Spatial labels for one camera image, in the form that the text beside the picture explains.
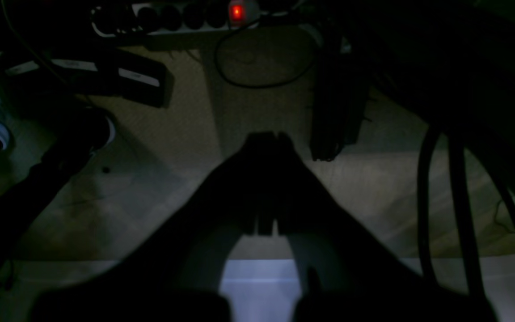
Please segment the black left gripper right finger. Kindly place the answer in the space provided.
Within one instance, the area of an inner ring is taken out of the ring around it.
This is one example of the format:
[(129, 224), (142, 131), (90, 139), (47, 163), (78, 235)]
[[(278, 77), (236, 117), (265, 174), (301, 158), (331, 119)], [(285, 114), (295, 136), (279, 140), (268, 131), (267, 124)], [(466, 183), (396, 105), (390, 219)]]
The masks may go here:
[(279, 216), (304, 283), (295, 322), (495, 322), (486, 298), (440, 287), (397, 259), (331, 196), (278, 135)]

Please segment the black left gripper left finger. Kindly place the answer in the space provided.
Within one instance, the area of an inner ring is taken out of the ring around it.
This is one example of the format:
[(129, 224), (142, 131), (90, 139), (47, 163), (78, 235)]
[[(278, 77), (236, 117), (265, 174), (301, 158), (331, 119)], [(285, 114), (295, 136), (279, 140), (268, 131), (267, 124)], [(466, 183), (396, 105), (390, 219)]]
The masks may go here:
[(270, 133), (247, 136), (188, 201), (130, 255), (85, 283), (41, 295), (36, 322), (212, 322), (231, 320), (219, 295), (225, 263), (245, 233), (254, 175), (270, 159)]

